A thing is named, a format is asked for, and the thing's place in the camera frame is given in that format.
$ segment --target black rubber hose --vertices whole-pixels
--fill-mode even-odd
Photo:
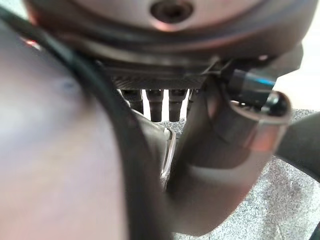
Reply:
[[[157,169],[139,126],[111,79],[91,59],[77,54],[42,29],[0,7],[0,19],[22,37],[36,41],[58,57],[93,96],[97,98],[115,128],[125,182],[129,239],[171,239],[161,206]]]

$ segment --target black wire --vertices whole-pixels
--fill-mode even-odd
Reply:
[[[138,120],[111,79],[101,72],[93,60],[75,53],[42,29],[1,6],[0,18],[22,37],[36,41],[59,58],[77,76],[80,84],[96,97],[110,117],[122,156],[130,239],[170,239],[170,232],[164,228],[167,225],[165,218],[159,219],[162,206],[157,204],[161,203],[161,191],[151,152]]]
[[[315,228],[310,240],[320,240],[320,222],[318,226]]]

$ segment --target metal plate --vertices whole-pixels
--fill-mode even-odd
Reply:
[[[155,0],[72,0],[91,12],[117,23],[143,28],[174,32],[216,25],[239,16],[267,0],[188,0],[193,6],[192,15],[176,24],[155,19],[151,6]]]

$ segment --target cylindrical metal part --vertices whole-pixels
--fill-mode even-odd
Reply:
[[[155,123],[161,122],[164,91],[146,90],[146,96],[149,100],[151,121]]]
[[[194,101],[196,100],[197,96],[199,95],[200,93],[200,89],[190,89],[190,94],[189,94],[189,99],[188,99],[188,106],[186,108],[186,116],[188,117],[189,116],[189,113],[190,113],[190,110],[191,110],[191,107],[194,103]]]
[[[144,114],[144,102],[141,90],[121,90],[122,96],[129,101],[130,107],[133,110]]]
[[[169,90],[169,120],[170,122],[180,121],[182,102],[187,95],[186,89]]]
[[[243,201],[276,151],[291,118],[279,92],[268,111],[239,107],[223,86],[209,81],[197,97],[181,136],[168,183],[175,231],[201,236]]]

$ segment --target screw hole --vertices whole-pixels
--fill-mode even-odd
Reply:
[[[193,7],[186,1],[163,0],[151,7],[151,14],[159,21],[167,24],[178,24],[188,19]]]

